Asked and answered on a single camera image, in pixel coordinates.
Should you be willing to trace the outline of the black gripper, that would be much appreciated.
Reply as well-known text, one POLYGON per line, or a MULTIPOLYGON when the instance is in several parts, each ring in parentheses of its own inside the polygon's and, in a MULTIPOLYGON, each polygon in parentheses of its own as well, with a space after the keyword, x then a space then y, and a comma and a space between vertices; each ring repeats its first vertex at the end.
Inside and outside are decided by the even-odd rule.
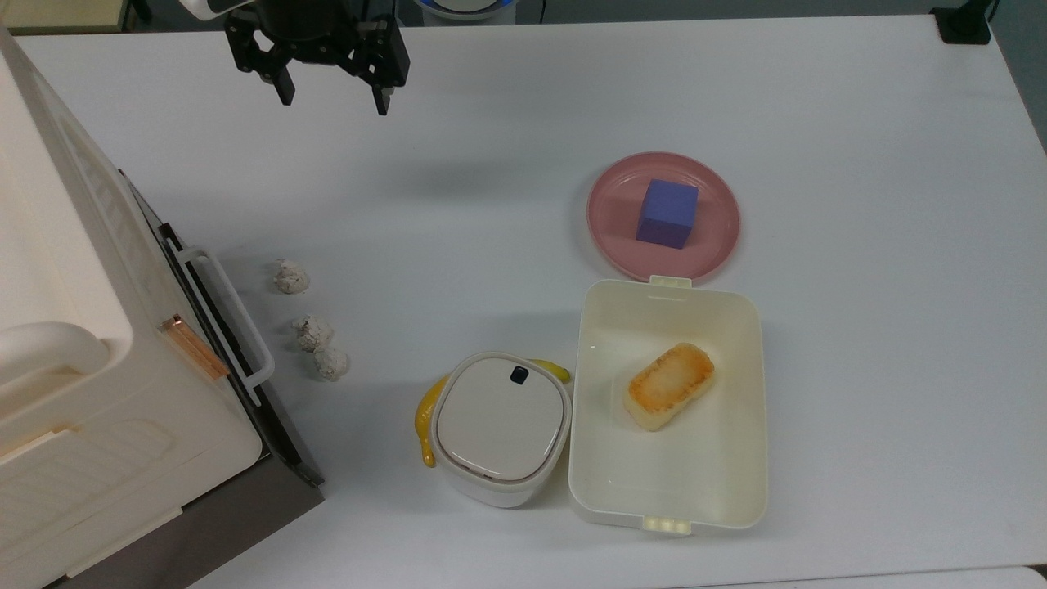
POLYGON ((272 85, 285 106, 295 94, 292 60, 362 68, 380 116, 389 114, 395 89, 407 85, 411 60, 396 18, 360 21, 348 1, 257 1, 255 14, 258 23, 226 16, 226 40, 236 68, 272 85))

